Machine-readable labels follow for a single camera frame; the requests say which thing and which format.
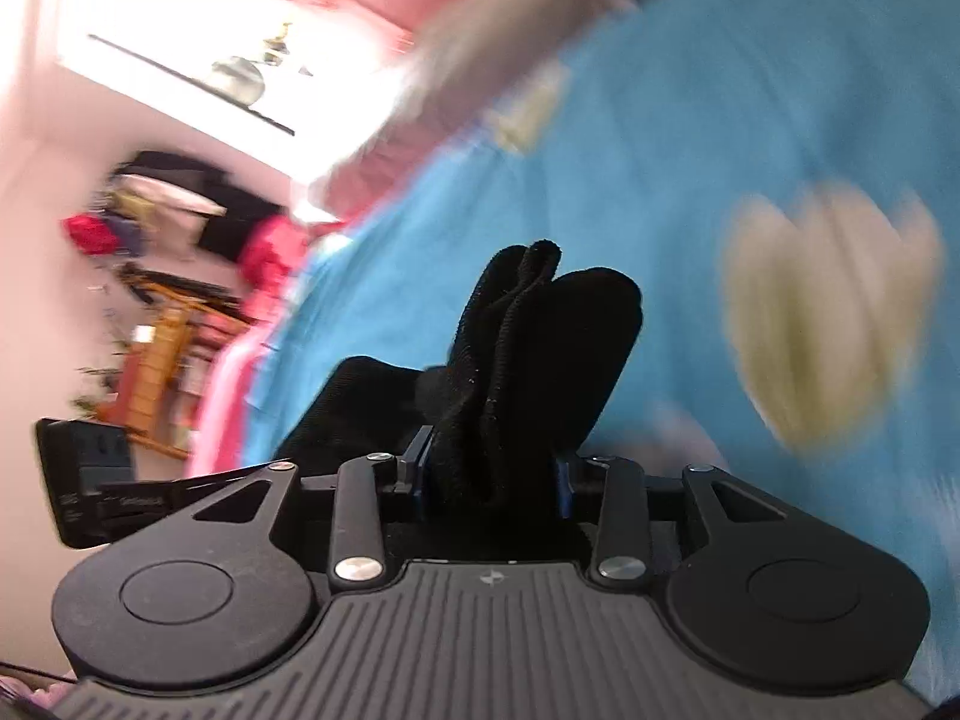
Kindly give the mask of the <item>black ribbed pants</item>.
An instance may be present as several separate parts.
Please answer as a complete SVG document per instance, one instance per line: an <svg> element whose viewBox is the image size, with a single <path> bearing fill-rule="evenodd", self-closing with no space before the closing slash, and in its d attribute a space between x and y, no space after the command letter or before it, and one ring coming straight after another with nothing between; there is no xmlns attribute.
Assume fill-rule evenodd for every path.
<svg viewBox="0 0 960 720"><path fill-rule="evenodd" d="M643 323L641 291L603 266L560 275L553 242L488 262L449 356L417 371L344 359L275 454L308 476L433 431L421 532L405 553L464 561L569 561L586 537L562 516L558 461L586 442Z"/></svg>

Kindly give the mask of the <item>pink beige pillow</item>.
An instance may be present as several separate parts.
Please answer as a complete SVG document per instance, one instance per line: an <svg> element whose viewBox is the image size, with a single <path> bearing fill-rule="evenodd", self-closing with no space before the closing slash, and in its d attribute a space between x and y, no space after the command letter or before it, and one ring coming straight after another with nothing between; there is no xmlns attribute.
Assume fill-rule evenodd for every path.
<svg viewBox="0 0 960 720"><path fill-rule="evenodd" d="M452 0L413 38L386 120L309 188L343 221L366 215L483 109L578 32L635 0Z"/></svg>

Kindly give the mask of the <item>blue floral bed sheet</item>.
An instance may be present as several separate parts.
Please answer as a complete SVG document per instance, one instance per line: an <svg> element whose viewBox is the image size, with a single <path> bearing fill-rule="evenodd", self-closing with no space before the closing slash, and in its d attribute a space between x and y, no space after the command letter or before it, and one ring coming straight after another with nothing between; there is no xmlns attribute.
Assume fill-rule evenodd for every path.
<svg viewBox="0 0 960 720"><path fill-rule="evenodd" d="M918 572L910 671L958 691L958 0L646 0L568 52L521 153L438 156L257 341L203 473L268 460L353 355L446 356L496 250L640 285L646 320L590 434L662 440Z"/></svg>

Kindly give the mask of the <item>wooden shelf rack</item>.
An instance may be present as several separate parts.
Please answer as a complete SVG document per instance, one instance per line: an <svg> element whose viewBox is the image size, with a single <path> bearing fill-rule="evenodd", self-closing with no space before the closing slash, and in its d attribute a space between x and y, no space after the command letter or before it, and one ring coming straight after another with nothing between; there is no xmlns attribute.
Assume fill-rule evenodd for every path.
<svg viewBox="0 0 960 720"><path fill-rule="evenodd" d="M203 392L220 351L249 322L233 289L135 262L114 281L145 309L121 336L119 364L99 372L96 421L122 427L135 444L184 460L199 429Z"/></svg>

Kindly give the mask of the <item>pink folded towel stack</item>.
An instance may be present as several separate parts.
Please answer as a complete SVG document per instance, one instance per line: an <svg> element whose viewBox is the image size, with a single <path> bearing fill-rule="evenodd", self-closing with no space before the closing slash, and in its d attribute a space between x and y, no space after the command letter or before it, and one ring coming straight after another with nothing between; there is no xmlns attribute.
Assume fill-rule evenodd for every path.
<svg viewBox="0 0 960 720"><path fill-rule="evenodd" d="M238 260L247 286L241 312L251 322L267 322L283 309L313 240L313 230L290 216L272 216L257 224Z"/></svg>

